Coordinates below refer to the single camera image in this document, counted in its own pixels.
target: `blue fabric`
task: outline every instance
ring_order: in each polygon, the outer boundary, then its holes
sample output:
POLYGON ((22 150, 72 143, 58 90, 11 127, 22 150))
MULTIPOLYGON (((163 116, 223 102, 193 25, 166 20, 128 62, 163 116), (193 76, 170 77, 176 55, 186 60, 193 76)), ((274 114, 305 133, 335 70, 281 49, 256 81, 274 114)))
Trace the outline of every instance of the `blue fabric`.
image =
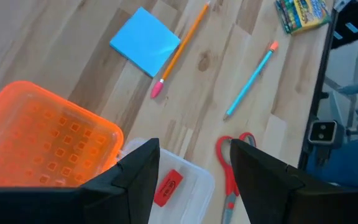
POLYGON ((309 156, 307 172, 320 180, 347 187, 358 187, 358 140, 334 149, 328 162, 316 167, 316 150, 309 156))
POLYGON ((111 39, 110 46, 154 77, 179 43, 174 33, 141 7, 111 39))

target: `orange plastic container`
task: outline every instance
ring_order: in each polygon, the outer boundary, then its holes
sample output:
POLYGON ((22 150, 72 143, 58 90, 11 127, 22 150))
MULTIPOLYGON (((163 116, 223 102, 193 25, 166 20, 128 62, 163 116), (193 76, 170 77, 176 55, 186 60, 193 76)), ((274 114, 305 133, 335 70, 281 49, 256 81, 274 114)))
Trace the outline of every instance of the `orange plastic container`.
POLYGON ((113 166, 123 142, 117 125, 31 82, 0 92, 0 186, 76 187, 113 166))

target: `red eraser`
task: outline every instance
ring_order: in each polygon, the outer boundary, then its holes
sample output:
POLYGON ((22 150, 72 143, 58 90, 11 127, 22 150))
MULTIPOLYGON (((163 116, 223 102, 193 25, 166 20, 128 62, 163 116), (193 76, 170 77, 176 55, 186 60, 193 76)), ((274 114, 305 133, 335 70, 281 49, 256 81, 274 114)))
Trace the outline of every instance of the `red eraser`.
POLYGON ((160 207, 164 206, 179 186, 183 176, 176 170, 171 170, 162 180, 154 195, 154 202, 160 207))

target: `orange pencil eraser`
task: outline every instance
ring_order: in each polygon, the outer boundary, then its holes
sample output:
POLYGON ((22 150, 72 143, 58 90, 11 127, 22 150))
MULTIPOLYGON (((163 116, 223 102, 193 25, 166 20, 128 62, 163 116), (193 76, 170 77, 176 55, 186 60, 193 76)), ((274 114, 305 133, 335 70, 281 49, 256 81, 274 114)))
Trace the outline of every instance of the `orange pencil eraser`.
POLYGON ((154 202, 160 207, 164 206, 180 184, 183 176, 172 169, 162 180, 154 195, 154 202))
POLYGON ((270 49, 273 51, 276 51, 278 49, 278 41, 274 41, 271 46, 270 49))

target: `pencil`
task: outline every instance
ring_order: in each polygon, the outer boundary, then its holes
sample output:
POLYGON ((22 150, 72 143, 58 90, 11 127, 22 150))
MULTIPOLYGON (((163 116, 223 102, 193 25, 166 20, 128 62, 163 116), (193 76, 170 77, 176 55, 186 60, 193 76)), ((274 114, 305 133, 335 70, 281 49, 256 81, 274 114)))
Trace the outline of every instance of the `pencil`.
POLYGON ((152 90, 151 98, 155 98, 161 92, 161 90, 163 88, 164 80, 166 80, 168 78, 168 76, 171 74, 171 71, 172 71, 173 67, 175 66, 175 64, 177 63, 181 53, 183 52, 183 49, 186 47, 187 43, 192 38, 192 36, 195 33, 195 31, 196 31, 198 25, 200 24, 200 22, 203 20, 203 17, 204 17, 204 15, 206 14, 206 12, 208 10, 209 4, 210 4, 210 2, 207 2, 204 5, 204 8, 201 10, 200 14, 198 15, 195 23, 190 28, 189 33, 187 33, 187 35, 186 35, 185 39, 183 40, 182 44, 179 46, 179 49, 177 50, 176 54, 173 56, 172 61, 169 63, 167 69, 164 71, 164 73, 162 75, 162 78, 160 79, 159 82, 155 83, 155 85, 153 87, 153 90, 152 90))
POLYGON ((271 44, 269 51, 265 55, 265 57, 262 59, 262 61, 259 63, 259 66, 255 70, 255 72, 252 74, 252 76, 249 78, 248 82, 244 87, 242 87, 242 90, 237 95, 237 98, 234 100, 233 104, 230 106, 230 108, 226 111, 226 114, 224 115, 223 120, 227 120, 230 116, 232 116, 233 112, 236 110, 239 103, 242 101, 242 99, 246 96, 248 90, 251 88, 252 84, 255 82, 256 77, 259 75, 260 71, 262 71, 263 67, 266 65, 270 57, 272 56, 273 52, 277 50, 278 48, 278 42, 275 41, 271 44))

